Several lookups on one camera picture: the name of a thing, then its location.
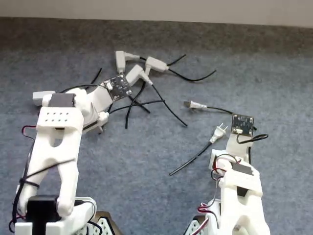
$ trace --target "black cable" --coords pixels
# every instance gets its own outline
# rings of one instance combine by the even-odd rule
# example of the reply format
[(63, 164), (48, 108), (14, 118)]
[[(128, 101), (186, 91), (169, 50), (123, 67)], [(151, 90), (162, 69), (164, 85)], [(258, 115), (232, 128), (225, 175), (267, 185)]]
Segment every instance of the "black cable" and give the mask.
[(174, 64), (176, 64), (179, 60), (181, 60), (182, 58), (184, 58), (186, 56), (186, 54), (182, 55), (181, 57), (177, 58), (176, 60), (174, 60), (173, 62), (167, 64), (167, 66), (172, 66)]
[[(184, 58), (185, 56), (186, 56), (186, 54), (182, 55), (181, 57), (177, 58), (177, 59), (174, 60), (173, 62), (167, 64), (167, 66), (171, 66), (171, 65), (176, 64), (179, 60), (181, 60), (181, 59)], [(141, 56), (140, 56), (139, 58), (140, 58), (140, 60), (147, 61), (146, 58), (143, 58), (143, 57), (141, 57)]]
[(91, 84), (94, 84), (94, 83), (95, 83), (95, 81), (98, 79), (98, 77), (99, 77), (101, 71), (102, 71), (102, 68), (100, 68), (100, 70), (98, 71), (96, 77), (94, 77), (94, 79), (91, 81)]
[(217, 108), (217, 107), (212, 107), (212, 106), (207, 106), (207, 108), (208, 108), (208, 109), (220, 110), (220, 111), (226, 112), (226, 113), (228, 113), (228, 114), (234, 114), (234, 112), (229, 111), (229, 110), (226, 110), (226, 109), (222, 109), (222, 108)]
[(221, 169), (221, 168), (214, 168), (213, 170), (211, 170), (211, 173), (210, 173), (212, 180), (218, 181), (221, 177), (223, 177), (223, 176), (221, 176), (221, 177), (219, 177), (219, 178), (217, 178), (217, 179), (215, 179), (215, 178), (213, 177), (213, 172), (214, 172), (214, 171), (217, 171), (217, 170), (221, 170), (221, 171), (223, 171), (223, 172), (226, 172), (226, 170), (224, 170), (224, 169)]
[(204, 77), (201, 77), (201, 78), (198, 78), (198, 79), (190, 79), (190, 78), (188, 78), (188, 77), (185, 77), (185, 76), (179, 74), (178, 72), (175, 72), (175, 71), (172, 70), (172, 69), (168, 69), (168, 70), (171, 71), (172, 73), (176, 74), (178, 77), (180, 77), (180, 78), (182, 78), (182, 79), (184, 79), (184, 80), (186, 80), (186, 81), (188, 81), (188, 82), (198, 82), (198, 81), (202, 81), (202, 80), (208, 78), (209, 76), (213, 75), (213, 74), (216, 72), (216, 70), (214, 70), (213, 72), (211, 72), (211, 73), (208, 74), (207, 76), (204, 76)]
[(251, 146), (248, 147), (248, 160), (249, 160), (249, 164), (251, 164)]
[(126, 117), (125, 117), (125, 129), (128, 129), (128, 119), (129, 119), (129, 115), (131, 113), (131, 109), (134, 105), (134, 103), (136, 102), (136, 100), (138, 99), (138, 97), (142, 94), (143, 90), (145, 89), (146, 87), (146, 82), (143, 81), (142, 83), (142, 86), (140, 88), (140, 91), (138, 92), (138, 94), (135, 96), (135, 98), (133, 99), (133, 101), (131, 102), (129, 108), (128, 108), (128, 111), (127, 111), (127, 114), (126, 114)]
[[(156, 91), (157, 95), (160, 97), (161, 100), (164, 100), (162, 98), (162, 96), (160, 95), (160, 93), (158, 92), (158, 90), (156, 89), (156, 87), (152, 84), (153, 89)], [(171, 108), (167, 105), (167, 103), (164, 100), (164, 105), (166, 106), (166, 108), (184, 125), (184, 126), (188, 126), (183, 120), (181, 120), (172, 110)]]
[[(149, 101), (149, 102), (145, 102), (145, 103), (140, 103), (140, 104), (134, 104), (133, 106), (139, 106), (139, 105), (146, 105), (146, 104), (153, 104), (153, 103), (163, 103), (164, 100), (154, 100), (154, 101)], [(109, 114), (112, 114), (116, 111), (119, 111), (121, 109), (127, 109), (129, 108), (129, 105), (128, 106), (124, 106), (124, 107), (121, 107), (121, 108), (118, 108), (118, 109), (114, 109), (113, 111), (111, 111)]]
[(225, 155), (226, 155), (226, 156), (230, 156), (232, 159), (235, 160), (235, 163), (238, 163), (237, 159), (236, 159), (233, 155), (231, 155), (231, 154), (229, 154), (229, 153), (223, 153), (223, 154), (221, 154), (221, 155), (218, 155), (215, 160), (217, 160), (217, 158), (219, 158), (219, 157), (221, 157), (221, 156), (225, 156)]
[(209, 213), (209, 214), (214, 215), (214, 217), (215, 217), (215, 219), (216, 219), (216, 225), (217, 225), (217, 228), (219, 229), (219, 228), (220, 228), (220, 225), (219, 225), (219, 221), (217, 220), (217, 216), (216, 216), (216, 214), (215, 214), (213, 211), (207, 211), (206, 213)]
[(106, 89), (105, 87), (97, 85), (97, 84), (83, 84), (83, 85), (78, 85), (78, 86), (66, 88), (65, 90), (63, 90), (63, 91), (61, 91), (59, 93), (65, 93), (65, 92), (68, 92), (69, 90), (72, 90), (72, 89), (75, 89), (75, 88), (86, 88), (86, 87), (88, 87), (88, 88), (89, 87), (101, 87), (103, 89)]
[[(129, 95), (128, 98), (129, 98), (131, 101), (134, 100), (134, 98), (133, 98), (131, 95)], [(141, 103), (139, 103), (137, 100), (135, 100), (134, 103), (135, 103), (135, 104), (139, 104), (139, 107), (140, 107), (142, 110), (146, 111), (147, 113), (149, 113), (149, 114), (151, 113), (149, 109), (147, 109), (145, 106), (141, 105)]]
[(177, 172), (179, 172), (180, 170), (184, 169), (186, 166), (188, 166), (189, 164), (191, 164), (195, 159), (197, 159), (202, 153), (204, 153), (210, 146), (212, 145), (211, 142), (208, 142), (206, 144), (206, 146), (201, 149), (196, 155), (194, 155), (191, 159), (189, 159), (188, 161), (186, 161), (184, 164), (182, 164), (181, 166), (177, 167), (175, 170), (173, 170), (171, 173), (169, 173), (170, 176), (175, 175)]
[(108, 113), (110, 113), (112, 107), (113, 107), (113, 104), (111, 104), (111, 105), (109, 106), (109, 108), (108, 108), (108, 110), (107, 110)]
[(250, 142), (256, 142), (256, 141), (265, 140), (266, 138), (268, 138), (268, 134), (260, 134), (260, 135), (252, 137), (249, 140), (239, 141), (239, 134), (238, 134), (237, 138), (236, 138), (236, 141), (237, 141), (238, 144), (243, 144), (243, 143), (250, 143)]
[(102, 228), (100, 227), (100, 225), (98, 225), (97, 223), (94, 223), (92, 221), (88, 221), (87, 223), (92, 224), (93, 226), (96, 226), (99, 229), (99, 235), (102, 234)]

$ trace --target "black circuit board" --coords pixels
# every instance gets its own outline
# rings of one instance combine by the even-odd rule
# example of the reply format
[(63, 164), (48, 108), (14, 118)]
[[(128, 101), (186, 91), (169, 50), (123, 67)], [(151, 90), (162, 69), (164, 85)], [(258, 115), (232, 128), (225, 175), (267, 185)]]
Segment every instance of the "black circuit board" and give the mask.
[(106, 85), (113, 102), (125, 98), (133, 93), (132, 88), (123, 74), (109, 78), (104, 81), (104, 84)]
[(253, 136), (253, 122), (253, 117), (234, 114), (231, 124), (231, 133)]

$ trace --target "white robotic arm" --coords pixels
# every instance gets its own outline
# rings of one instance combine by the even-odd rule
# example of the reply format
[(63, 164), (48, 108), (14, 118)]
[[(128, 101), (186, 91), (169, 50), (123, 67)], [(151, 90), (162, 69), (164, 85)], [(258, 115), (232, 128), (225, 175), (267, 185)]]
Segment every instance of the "white robotic arm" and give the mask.
[[(119, 82), (126, 79), (126, 83), (130, 86), (140, 78), (152, 84), (142, 67), (138, 65), (126, 77), (124, 75), (118, 77)], [(114, 80), (108, 79), (89, 94), (84, 89), (75, 88), (67, 91), (66, 94), (50, 93), (42, 98), (42, 108), (36, 125), (37, 135), (27, 175), (52, 164), (68, 161), (57, 166), (62, 183), (60, 194), (55, 201), (55, 214), (60, 216), (60, 220), (46, 223), (44, 230), (47, 235), (73, 234), (84, 227), (96, 212), (96, 203), (91, 198), (75, 197), (78, 182), (77, 159), (81, 135), (96, 127), (101, 128), (109, 116), (104, 110), (118, 100), (118, 97), (110, 93), (114, 90), (114, 82)], [(57, 139), (61, 140), (59, 145), (55, 145)], [(38, 203), (38, 200), (48, 204), (53, 203), (51, 197), (49, 199), (35, 197), (38, 186), (47, 171), (44, 170), (27, 178), (27, 183), (23, 185), (19, 195), (19, 208), (22, 215), (30, 216), (29, 207)], [(74, 207), (77, 200), (91, 203), (82, 203)], [(38, 226), (34, 228), (32, 222), (16, 223), (17, 235), (34, 235), (33, 229), (38, 229)]]
[(202, 203), (198, 212), (205, 214), (203, 221), (195, 217), (185, 235), (270, 235), (260, 173), (249, 163), (247, 150), (255, 141), (252, 133), (252, 117), (233, 115), (226, 150), (213, 149), (209, 163), (211, 175), (215, 172), (219, 176), (215, 180), (221, 188), (221, 200), (215, 195), (208, 204)]

